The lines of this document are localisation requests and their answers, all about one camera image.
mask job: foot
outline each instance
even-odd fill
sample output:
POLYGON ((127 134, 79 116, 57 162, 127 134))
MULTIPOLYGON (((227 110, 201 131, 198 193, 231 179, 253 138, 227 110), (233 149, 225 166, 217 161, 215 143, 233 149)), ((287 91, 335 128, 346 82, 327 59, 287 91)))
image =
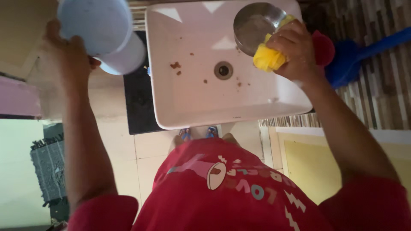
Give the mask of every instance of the foot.
POLYGON ((216 127, 209 127, 207 129, 206 138, 217 138, 218 137, 218 131, 216 127))
POLYGON ((189 128, 181 129, 178 135, 184 142, 191 140, 191 130, 189 128))

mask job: food residue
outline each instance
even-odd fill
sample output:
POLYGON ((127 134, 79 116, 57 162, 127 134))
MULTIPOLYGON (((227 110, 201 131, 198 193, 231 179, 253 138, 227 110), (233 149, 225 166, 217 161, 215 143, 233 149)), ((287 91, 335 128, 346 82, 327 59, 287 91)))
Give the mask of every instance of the food residue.
POLYGON ((178 62, 175 62, 174 64, 170 64, 170 67, 175 69, 175 68, 181 68, 181 65, 178 62))

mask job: white sink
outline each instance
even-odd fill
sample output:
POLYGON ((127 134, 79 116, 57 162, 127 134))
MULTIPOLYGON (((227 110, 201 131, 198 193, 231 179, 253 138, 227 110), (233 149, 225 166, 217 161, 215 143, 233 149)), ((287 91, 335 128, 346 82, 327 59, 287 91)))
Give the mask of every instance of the white sink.
MULTIPOLYGON (((297 85, 258 70, 252 57, 236 49, 234 17, 254 2, 261 1, 182 2, 148 7, 148 53, 160 127, 214 125, 295 115, 312 109, 297 85), (228 80, 220 80, 214 74, 220 61, 233 67, 233 76, 228 80), (175 62, 181 68, 170 67, 175 62)), ((296 1, 267 2, 301 20, 296 1)))

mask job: person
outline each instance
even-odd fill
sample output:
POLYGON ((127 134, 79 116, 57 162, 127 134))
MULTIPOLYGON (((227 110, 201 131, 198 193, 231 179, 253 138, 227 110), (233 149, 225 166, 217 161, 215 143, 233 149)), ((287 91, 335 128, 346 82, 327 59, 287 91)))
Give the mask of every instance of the person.
POLYGON ((57 20, 47 24, 40 58, 52 68, 64 100, 69 230, 411 230, 406 190, 395 169, 319 73, 311 36, 298 20, 275 33, 267 47, 287 57, 275 73, 298 82, 311 100, 342 188, 316 205, 232 135, 186 142, 180 137, 134 222, 138 202, 118 195, 88 99, 88 77, 99 62, 87 55, 79 36, 66 41, 59 29, 57 20))

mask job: red t-shirt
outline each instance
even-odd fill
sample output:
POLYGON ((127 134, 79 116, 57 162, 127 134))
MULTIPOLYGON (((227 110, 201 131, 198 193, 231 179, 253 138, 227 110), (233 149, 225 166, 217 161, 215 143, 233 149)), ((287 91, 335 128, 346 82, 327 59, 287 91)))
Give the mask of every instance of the red t-shirt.
POLYGON ((411 230, 406 190, 375 177, 353 179, 319 206, 290 179, 222 139, 186 142, 166 158, 138 210, 129 196, 83 203, 70 231, 411 230))

